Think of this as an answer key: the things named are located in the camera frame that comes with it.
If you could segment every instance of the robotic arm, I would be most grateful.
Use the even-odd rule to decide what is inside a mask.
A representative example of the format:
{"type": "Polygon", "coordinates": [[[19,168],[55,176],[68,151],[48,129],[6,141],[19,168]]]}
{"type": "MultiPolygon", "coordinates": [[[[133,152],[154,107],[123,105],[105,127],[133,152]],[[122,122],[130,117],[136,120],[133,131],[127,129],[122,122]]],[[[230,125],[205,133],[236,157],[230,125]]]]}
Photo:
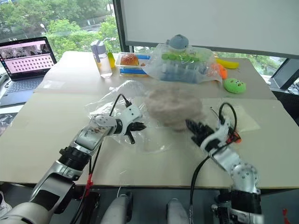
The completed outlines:
{"type": "Polygon", "coordinates": [[[228,136],[234,134],[230,119],[220,117],[216,132],[207,125],[191,120],[187,120],[186,124],[194,134],[192,140],[233,180],[229,219],[234,224],[263,224],[260,190],[256,188],[258,173],[253,165],[243,161],[229,147],[228,136]]]}
{"type": "Polygon", "coordinates": [[[111,134],[127,135],[134,144],[131,131],[146,127],[135,122],[142,116],[139,108],[130,102],[126,102],[126,107],[118,117],[94,115],[70,145],[60,150],[61,157],[35,186],[30,201],[10,210],[0,218],[0,224],[47,224],[54,213],[62,213],[74,193],[73,181],[82,175],[104,138],[111,134]]]}
{"type": "MultiPolygon", "coordinates": [[[[61,157],[53,163],[33,190],[29,202],[14,207],[0,218],[0,224],[48,224],[54,213],[62,213],[69,204],[75,183],[83,169],[101,146],[104,138],[111,134],[127,135],[132,144],[131,131],[145,128],[136,122],[142,116],[138,107],[126,102],[126,109],[118,117],[94,115],[70,145],[60,150],[61,157]]],[[[232,208],[229,218],[234,224],[263,224],[261,215],[260,191],[256,188],[256,169],[244,162],[228,146],[226,140],[231,133],[230,121],[222,118],[214,132],[209,126],[186,121],[194,133],[192,140],[209,157],[225,170],[234,184],[231,190],[232,208]]]]}

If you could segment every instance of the white robot leg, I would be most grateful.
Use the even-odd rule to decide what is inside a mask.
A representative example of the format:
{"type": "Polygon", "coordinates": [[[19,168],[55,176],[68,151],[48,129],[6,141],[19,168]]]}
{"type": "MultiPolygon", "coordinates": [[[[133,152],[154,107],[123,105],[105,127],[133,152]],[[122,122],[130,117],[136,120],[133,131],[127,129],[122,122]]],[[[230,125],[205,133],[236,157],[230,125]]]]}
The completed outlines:
{"type": "Polygon", "coordinates": [[[132,195],[120,195],[112,201],[100,224],[126,224],[131,219],[132,195]]]}
{"type": "Polygon", "coordinates": [[[176,198],[167,204],[167,224],[189,224],[187,212],[176,198]]]}

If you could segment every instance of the green toy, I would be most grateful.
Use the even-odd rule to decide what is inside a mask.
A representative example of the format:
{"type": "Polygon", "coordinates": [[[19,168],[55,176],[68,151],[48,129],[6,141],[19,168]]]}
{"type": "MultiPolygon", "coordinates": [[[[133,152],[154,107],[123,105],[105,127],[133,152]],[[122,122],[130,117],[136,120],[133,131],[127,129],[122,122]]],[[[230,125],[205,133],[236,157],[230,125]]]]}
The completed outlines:
{"type": "Polygon", "coordinates": [[[228,92],[243,93],[246,91],[246,83],[241,82],[236,78],[228,78],[223,81],[223,87],[228,92]]]}

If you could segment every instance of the yellow banana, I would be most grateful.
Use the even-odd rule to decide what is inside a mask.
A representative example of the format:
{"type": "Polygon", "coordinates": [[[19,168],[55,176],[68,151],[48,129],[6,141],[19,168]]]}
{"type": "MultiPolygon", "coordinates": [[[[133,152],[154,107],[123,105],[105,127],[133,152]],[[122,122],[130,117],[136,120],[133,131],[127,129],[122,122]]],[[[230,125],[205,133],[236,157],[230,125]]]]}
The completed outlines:
{"type": "Polygon", "coordinates": [[[239,67],[238,62],[229,62],[229,61],[224,61],[220,58],[216,58],[216,62],[221,64],[224,68],[226,69],[236,69],[239,67]]]}

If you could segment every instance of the bottle cap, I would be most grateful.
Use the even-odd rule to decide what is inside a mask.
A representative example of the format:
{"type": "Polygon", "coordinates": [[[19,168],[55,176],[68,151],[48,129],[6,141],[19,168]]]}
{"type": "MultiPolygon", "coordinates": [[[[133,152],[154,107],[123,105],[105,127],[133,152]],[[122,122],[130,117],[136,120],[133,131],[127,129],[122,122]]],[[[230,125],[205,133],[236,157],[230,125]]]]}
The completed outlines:
{"type": "Polygon", "coordinates": [[[98,49],[98,54],[99,54],[99,55],[100,55],[100,54],[104,54],[104,53],[106,53],[106,47],[105,47],[103,41],[101,41],[101,42],[98,44],[97,49],[98,49]]]}

